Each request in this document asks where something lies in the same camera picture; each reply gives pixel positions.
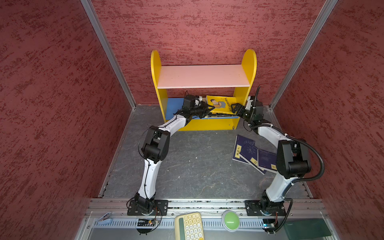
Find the metal clip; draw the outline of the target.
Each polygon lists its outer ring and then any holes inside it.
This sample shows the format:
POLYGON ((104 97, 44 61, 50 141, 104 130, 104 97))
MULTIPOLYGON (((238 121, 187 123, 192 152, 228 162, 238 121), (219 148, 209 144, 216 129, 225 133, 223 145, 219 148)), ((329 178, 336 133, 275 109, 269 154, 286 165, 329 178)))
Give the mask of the metal clip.
POLYGON ((108 224, 112 221, 111 216, 112 216, 112 212, 107 212, 98 219, 98 222, 103 224, 108 224))

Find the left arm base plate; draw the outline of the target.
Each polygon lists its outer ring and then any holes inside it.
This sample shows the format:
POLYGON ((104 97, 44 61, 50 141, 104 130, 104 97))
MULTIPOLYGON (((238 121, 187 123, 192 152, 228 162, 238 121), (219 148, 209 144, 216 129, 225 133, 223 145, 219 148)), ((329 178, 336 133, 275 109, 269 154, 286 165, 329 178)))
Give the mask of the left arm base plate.
POLYGON ((168 212, 168 200, 145 201, 144 204, 132 200, 128 204, 128 216, 166 216, 168 212))

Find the right circuit board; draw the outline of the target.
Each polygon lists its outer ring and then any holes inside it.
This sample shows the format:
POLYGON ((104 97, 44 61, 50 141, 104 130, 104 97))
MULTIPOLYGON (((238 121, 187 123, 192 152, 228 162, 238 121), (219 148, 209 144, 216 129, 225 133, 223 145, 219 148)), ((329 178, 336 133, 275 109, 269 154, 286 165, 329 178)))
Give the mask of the right circuit board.
POLYGON ((274 229, 276 227, 276 220, 274 219, 263 219, 263 229, 274 229))

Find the green round button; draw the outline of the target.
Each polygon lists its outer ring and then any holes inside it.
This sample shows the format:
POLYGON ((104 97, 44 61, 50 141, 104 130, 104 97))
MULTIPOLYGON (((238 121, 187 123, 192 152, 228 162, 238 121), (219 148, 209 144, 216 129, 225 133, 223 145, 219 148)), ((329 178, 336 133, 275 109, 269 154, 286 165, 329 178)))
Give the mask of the green round button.
POLYGON ((226 210, 222 215, 222 225, 228 232, 233 233, 239 229, 240 219, 235 212, 226 210))

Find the circuit board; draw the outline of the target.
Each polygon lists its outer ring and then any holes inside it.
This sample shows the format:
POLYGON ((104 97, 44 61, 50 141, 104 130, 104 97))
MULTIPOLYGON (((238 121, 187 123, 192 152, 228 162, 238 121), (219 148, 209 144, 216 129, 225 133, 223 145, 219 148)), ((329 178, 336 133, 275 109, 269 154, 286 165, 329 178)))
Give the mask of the circuit board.
POLYGON ((137 227, 138 228, 154 228, 158 224, 158 221, 155 219, 138 219, 137 227))
POLYGON ((276 220, 274 219, 263 219, 263 229, 274 229, 276 227, 276 220))

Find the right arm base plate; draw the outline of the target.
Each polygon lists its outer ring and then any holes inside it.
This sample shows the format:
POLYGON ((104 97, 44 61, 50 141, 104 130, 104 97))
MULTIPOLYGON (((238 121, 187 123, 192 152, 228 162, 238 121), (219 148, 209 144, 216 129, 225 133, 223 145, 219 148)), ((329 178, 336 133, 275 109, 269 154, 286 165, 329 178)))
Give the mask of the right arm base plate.
POLYGON ((271 202, 268 199, 245 200, 245 209, 248 216, 275 217, 285 216, 284 202, 271 202))

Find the yellow calculator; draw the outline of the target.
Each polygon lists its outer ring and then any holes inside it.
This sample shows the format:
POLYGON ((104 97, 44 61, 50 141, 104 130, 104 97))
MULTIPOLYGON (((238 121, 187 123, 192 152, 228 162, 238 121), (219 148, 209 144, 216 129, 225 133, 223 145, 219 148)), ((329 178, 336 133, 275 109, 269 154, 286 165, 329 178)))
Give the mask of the yellow calculator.
POLYGON ((205 240, 203 221, 198 212, 180 215, 175 218, 176 240, 205 240))

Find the dark blue book top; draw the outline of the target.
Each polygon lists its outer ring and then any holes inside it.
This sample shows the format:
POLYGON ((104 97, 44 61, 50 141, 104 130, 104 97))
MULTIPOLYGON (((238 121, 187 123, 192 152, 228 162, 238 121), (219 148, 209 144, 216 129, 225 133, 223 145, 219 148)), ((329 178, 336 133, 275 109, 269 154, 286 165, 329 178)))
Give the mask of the dark blue book top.
POLYGON ((277 173, 277 155, 258 149, 258 167, 263 171, 277 173))

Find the dark blue book bottom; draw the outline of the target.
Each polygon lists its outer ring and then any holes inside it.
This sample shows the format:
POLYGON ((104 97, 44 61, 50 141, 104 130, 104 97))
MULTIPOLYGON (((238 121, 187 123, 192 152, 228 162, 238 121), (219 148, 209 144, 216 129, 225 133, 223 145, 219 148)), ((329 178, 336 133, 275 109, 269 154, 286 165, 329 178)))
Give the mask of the dark blue book bottom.
POLYGON ((262 175, 266 174, 266 171, 258 167, 258 148, 254 145, 246 144, 240 152, 240 157, 262 175))

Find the aluminium corner post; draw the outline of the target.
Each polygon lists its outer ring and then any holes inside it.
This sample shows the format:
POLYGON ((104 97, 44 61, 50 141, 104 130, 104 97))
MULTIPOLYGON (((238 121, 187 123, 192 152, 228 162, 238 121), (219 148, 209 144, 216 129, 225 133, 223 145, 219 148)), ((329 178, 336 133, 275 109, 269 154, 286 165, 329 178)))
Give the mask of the aluminium corner post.
POLYGON ((338 0, 326 0, 323 7, 321 8, 317 18, 315 19, 311 29, 309 30, 303 44, 301 45, 293 63, 291 64, 287 74, 285 75, 280 87, 278 88, 276 94, 274 95, 271 103, 269 104, 269 108, 271 111, 275 109, 277 106, 279 100, 283 96, 283 93, 287 89, 289 83, 293 79, 295 73, 297 72, 299 66, 303 62, 304 58, 306 57, 307 53, 309 52, 311 46, 315 42, 316 38, 318 37, 321 29, 323 28, 324 24, 326 23, 327 19, 329 18, 330 14, 332 13, 334 7, 336 6, 338 0))
POLYGON ((114 51, 113 51, 113 49, 112 49, 112 47, 108 41, 108 38, 105 34, 105 31, 102 27, 102 24, 101 24, 101 22, 97 16, 95 8, 92 4, 92 1, 81 0, 81 3, 82 3, 82 6, 83 6, 91 24, 92 24, 92 26, 93 26, 93 29, 94 29, 101 45, 102 45, 102 48, 103 48, 103 50, 104 50, 104 52, 105 52, 105 54, 109 60, 109 63, 112 66, 114 73, 115 73, 124 93, 125 93, 125 96, 130 103, 131 108, 135 110, 137 107, 137 103, 134 99, 134 96, 133 96, 129 86, 128 86, 128 83, 127 83, 126 78, 123 74, 123 71, 122 71, 122 69, 118 63, 118 60, 117 60, 115 54, 114 54, 114 51))

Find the dark blue book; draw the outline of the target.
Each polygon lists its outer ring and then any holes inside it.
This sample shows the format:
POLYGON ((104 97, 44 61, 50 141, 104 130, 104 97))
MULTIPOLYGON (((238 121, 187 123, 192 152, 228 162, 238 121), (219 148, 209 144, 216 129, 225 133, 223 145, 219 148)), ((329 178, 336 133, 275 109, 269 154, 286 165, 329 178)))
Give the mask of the dark blue book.
POLYGON ((263 171, 277 173, 277 155, 258 149, 258 167, 263 171))
POLYGON ((254 145, 246 144, 240 152, 240 157, 262 175, 266 174, 266 171, 258 167, 258 148, 254 145))
POLYGON ((236 136, 232 160, 248 165, 248 163, 240 157, 240 152, 246 144, 255 145, 255 141, 241 135, 236 136))

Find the left circuit board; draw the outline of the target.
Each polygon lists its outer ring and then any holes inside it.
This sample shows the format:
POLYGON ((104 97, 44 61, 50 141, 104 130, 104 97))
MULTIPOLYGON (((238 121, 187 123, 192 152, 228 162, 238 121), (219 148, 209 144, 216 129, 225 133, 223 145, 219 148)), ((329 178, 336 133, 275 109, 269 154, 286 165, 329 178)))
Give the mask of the left circuit board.
POLYGON ((154 228, 158 224, 158 221, 155 219, 138 219, 137 227, 138 228, 154 228))

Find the black book orange title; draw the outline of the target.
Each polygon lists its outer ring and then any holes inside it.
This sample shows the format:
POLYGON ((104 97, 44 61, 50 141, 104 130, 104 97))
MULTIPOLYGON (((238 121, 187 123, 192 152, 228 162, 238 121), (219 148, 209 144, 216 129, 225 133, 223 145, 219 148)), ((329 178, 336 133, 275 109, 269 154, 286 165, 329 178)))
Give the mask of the black book orange title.
POLYGON ((212 114, 212 113, 209 113, 206 117, 207 118, 237 118, 238 116, 229 115, 229 114, 212 114))

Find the yellow cartoon book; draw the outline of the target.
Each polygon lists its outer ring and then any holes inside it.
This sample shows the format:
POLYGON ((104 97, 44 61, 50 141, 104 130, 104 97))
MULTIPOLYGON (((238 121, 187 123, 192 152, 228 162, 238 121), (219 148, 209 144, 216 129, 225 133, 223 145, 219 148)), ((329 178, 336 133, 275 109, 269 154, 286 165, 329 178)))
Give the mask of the yellow cartoon book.
POLYGON ((206 96, 206 101, 208 105, 214 107, 211 113, 225 115, 233 115, 231 105, 238 103, 235 97, 222 96, 206 96))

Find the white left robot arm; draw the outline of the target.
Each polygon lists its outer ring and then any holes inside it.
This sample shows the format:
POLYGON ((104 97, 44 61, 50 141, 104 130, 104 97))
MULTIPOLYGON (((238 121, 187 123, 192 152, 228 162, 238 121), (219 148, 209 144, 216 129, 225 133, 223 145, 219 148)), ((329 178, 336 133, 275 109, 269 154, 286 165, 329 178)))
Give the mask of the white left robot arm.
POLYGON ((149 215, 155 208, 156 181, 161 163, 169 152, 171 136, 194 118, 206 117, 213 109, 213 106, 205 102, 189 107, 183 106, 168 122, 158 127, 148 128, 140 150, 145 169, 141 186, 134 197, 135 203, 143 214, 149 215))

